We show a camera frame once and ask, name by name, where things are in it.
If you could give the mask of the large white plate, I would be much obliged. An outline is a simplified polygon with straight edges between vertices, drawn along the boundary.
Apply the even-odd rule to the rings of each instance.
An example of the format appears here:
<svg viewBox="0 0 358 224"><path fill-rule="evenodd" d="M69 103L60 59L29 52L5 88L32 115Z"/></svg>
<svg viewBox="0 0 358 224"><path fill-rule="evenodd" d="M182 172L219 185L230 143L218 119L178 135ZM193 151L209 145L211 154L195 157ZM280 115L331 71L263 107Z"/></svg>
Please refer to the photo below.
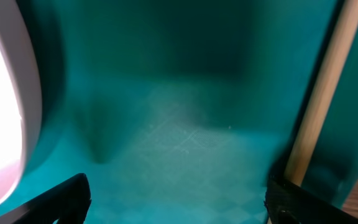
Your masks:
<svg viewBox="0 0 358 224"><path fill-rule="evenodd" d="M17 188L37 144L42 94L33 46L15 0L0 0L0 204Z"/></svg>

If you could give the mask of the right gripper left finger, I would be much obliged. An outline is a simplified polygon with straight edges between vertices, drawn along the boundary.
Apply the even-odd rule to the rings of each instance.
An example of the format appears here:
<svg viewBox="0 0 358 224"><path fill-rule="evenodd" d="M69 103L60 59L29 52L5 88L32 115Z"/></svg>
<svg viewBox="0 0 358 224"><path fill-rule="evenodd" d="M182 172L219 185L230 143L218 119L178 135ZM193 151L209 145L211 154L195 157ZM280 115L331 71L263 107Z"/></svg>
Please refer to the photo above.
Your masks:
<svg viewBox="0 0 358 224"><path fill-rule="evenodd" d="M79 173L0 216L0 224L83 224L91 205L86 174Z"/></svg>

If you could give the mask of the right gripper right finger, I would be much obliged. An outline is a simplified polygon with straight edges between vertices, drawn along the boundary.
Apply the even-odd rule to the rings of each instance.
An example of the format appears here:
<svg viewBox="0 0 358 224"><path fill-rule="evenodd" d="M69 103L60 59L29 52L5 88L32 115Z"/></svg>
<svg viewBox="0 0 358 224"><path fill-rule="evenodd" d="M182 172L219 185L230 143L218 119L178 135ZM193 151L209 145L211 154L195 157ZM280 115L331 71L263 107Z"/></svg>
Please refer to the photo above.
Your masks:
<svg viewBox="0 0 358 224"><path fill-rule="evenodd" d="M358 224L358 218L285 179L268 180L264 204L271 224Z"/></svg>

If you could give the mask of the wooden chopstick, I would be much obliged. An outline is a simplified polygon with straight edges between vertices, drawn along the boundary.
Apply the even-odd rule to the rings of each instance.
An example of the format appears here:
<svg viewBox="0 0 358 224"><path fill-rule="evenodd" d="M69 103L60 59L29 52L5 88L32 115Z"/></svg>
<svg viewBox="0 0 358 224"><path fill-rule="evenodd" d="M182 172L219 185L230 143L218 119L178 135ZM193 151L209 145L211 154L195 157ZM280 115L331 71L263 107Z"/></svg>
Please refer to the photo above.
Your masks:
<svg viewBox="0 0 358 224"><path fill-rule="evenodd" d="M358 0L345 0L284 171L285 178L297 186L310 164L357 29Z"/></svg>

